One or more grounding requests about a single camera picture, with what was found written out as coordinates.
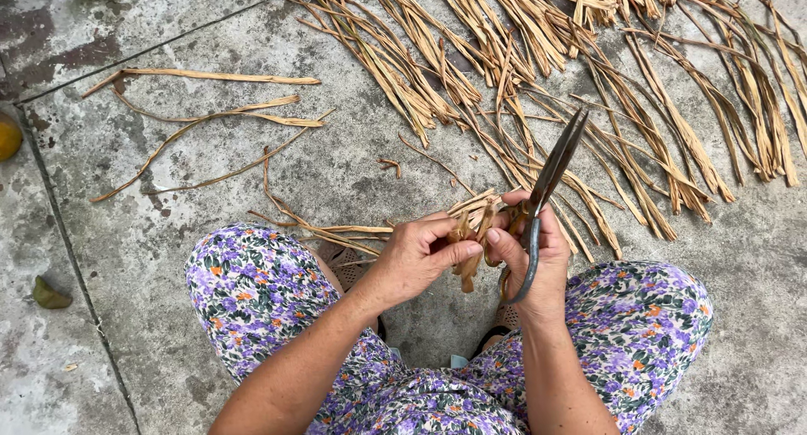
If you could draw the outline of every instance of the person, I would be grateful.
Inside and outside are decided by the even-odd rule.
[[[514,205],[529,197],[508,192]],[[346,294],[297,240],[257,224],[205,236],[186,264],[195,311],[239,386],[211,434],[633,433],[670,396],[706,340],[704,286],[673,265],[614,261],[567,282],[569,246],[550,207],[539,213],[538,273],[515,304],[520,328],[461,369],[409,369],[369,326],[444,270],[482,253],[447,244],[447,213],[398,224]],[[527,254],[500,213],[493,260]]]

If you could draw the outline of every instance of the scissor blade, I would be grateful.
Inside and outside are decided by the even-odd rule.
[[[552,191],[563,176],[563,172],[566,171],[578,143],[580,143],[580,138],[583,136],[583,131],[585,131],[588,123],[588,110],[583,113],[582,118],[580,118],[580,113],[581,110],[578,110],[575,116],[571,118],[560,139],[552,148],[549,157],[546,158],[541,174],[538,175],[535,188],[530,194],[530,213],[533,216],[549,200]]]

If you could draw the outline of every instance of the purple floral fabric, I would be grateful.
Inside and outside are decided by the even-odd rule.
[[[289,236],[232,224],[187,261],[199,321],[240,381],[339,294]],[[672,265],[619,261],[567,284],[567,326],[591,385],[623,433],[635,432],[680,381],[711,326],[703,285]],[[308,433],[529,432],[520,330],[463,369],[409,369],[366,329]]]

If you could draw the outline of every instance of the woman's right hand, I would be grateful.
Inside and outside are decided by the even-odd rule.
[[[502,201],[513,206],[527,199],[530,193],[525,190],[507,192]],[[541,233],[538,244],[538,271],[533,286],[527,296],[516,303],[516,310],[523,319],[541,321],[563,321],[565,312],[565,291],[567,266],[569,264],[569,244],[563,237],[558,219],[549,204],[538,213],[541,220]],[[504,260],[510,267],[508,277],[508,298],[516,295],[524,282],[530,256],[519,244],[524,226],[520,225],[517,233],[510,235],[506,230],[510,224],[510,216],[501,213],[496,216],[494,227],[488,230],[489,251],[493,261]]]

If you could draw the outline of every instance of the paving joint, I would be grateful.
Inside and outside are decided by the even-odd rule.
[[[36,147],[36,141],[31,128],[28,126],[27,118],[22,110],[18,110],[18,121],[23,130],[23,135],[25,136],[26,141],[28,142],[28,146],[31,147],[31,150],[34,154],[34,161],[36,161],[36,166],[40,170],[40,175],[42,176],[42,182],[45,185],[45,192],[47,193],[47,200],[50,202],[51,210],[53,211],[53,217],[55,218],[56,225],[59,227],[59,234],[61,238],[65,242],[65,249],[67,252],[68,260],[70,260],[70,265],[73,266],[73,271],[75,272],[76,279],[78,280],[78,286],[82,290],[82,295],[84,296],[84,301],[87,304],[87,308],[90,310],[90,316],[93,319],[93,325],[95,326],[95,330],[98,332],[98,337],[101,339],[101,344],[106,351],[106,356],[109,358],[110,364],[112,365],[112,371],[115,373],[115,379],[118,383],[118,390],[120,390],[121,394],[124,395],[124,400],[126,401],[126,406],[129,408],[129,413],[132,416],[132,422],[135,424],[135,430],[137,435],[140,435],[140,424],[137,421],[137,415],[135,412],[135,406],[132,403],[132,400],[129,397],[129,391],[126,388],[126,383],[124,382],[124,377],[120,374],[120,369],[118,368],[118,364],[115,361],[115,357],[112,354],[112,348],[110,347],[109,341],[106,338],[106,334],[104,334],[103,329],[101,328],[101,319],[98,317],[98,314],[95,312],[95,306],[93,305],[93,300],[90,297],[89,291],[87,291],[87,285],[84,282],[84,277],[82,276],[81,270],[78,268],[78,261],[76,260],[76,256],[73,253],[73,244],[70,243],[70,238],[67,236],[67,229],[65,228],[65,222],[61,217],[61,211],[59,210],[59,205],[56,203],[55,200],[55,193],[53,192],[53,185],[50,182],[50,175],[47,173],[47,168],[45,167],[45,161],[42,159],[42,155],[40,154],[39,149]]]
[[[94,76],[94,75],[98,74],[99,72],[103,72],[103,71],[106,71],[108,69],[114,68],[115,66],[117,66],[117,65],[119,65],[121,63],[126,63],[127,61],[129,61],[131,59],[134,59],[134,58],[140,57],[141,55],[147,54],[148,52],[151,52],[152,50],[154,50],[154,49],[156,49],[158,47],[165,46],[166,44],[168,44],[170,42],[174,42],[177,39],[184,38],[189,34],[192,34],[192,33],[196,32],[196,31],[199,31],[200,29],[204,29],[204,28],[207,28],[209,26],[213,26],[215,24],[218,24],[221,21],[226,21],[230,17],[237,16],[238,14],[241,14],[241,13],[243,13],[245,11],[248,11],[249,9],[255,8],[256,6],[263,5],[263,4],[267,3],[267,1],[269,1],[269,0],[261,0],[261,1],[258,1],[257,3],[253,3],[253,4],[249,5],[249,6],[245,6],[245,7],[241,8],[241,9],[239,9],[237,11],[233,11],[232,13],[229,13],[229,14],[227,14],[225,16],[219,17],[218,19],[215,19],[213,21],[209,21],[207,23],[204,23],[201,26],[198,26],[198,27],[196,27],[194,29],[190,29],[185,33],[180,33],[180,34],[178,34],[177,36],[175,36],[173,38],[166,39],[165,41],[160,42],[158,44],[155,44],[155,45],[153,45],[153,46],[151,46],[151,47],[149,47],[147,49],[143,49],[140,52],[137,52],[136,54],[129,55],[128,57],[122,58],[122,59],[120,59],[118,61],[115,61],[114,63],[109,63],[103,68],[96,69],[95,71],[90,71],[90,72],[86,73],[83,76],[79,76],[79,77],[76,77],[75,79],[68,80],[64,84],[59,84],[56,87],[53,87],[52,89],[48,89],[48,90],[45,90],[43,92],[37,93],[34,96],[31,96],[29,98],[25,98],[23,100],[18,100],[18,101],[16,101],[14,103],[14,105],[19,107],[20,105],[25,104],[26,102],[31,102],[32,100],[35,100],[37,98],[41,98],[41,97],[43,97],[43,96],[45,96],[45,95],[47,95],[47,94],[49,94],[51,92],[55,92],[56,90],[64,89],[66,86],[74,84],[74,83],[76,83],[77,81],[79,81],[81,79],[86,79],[87,77]]]

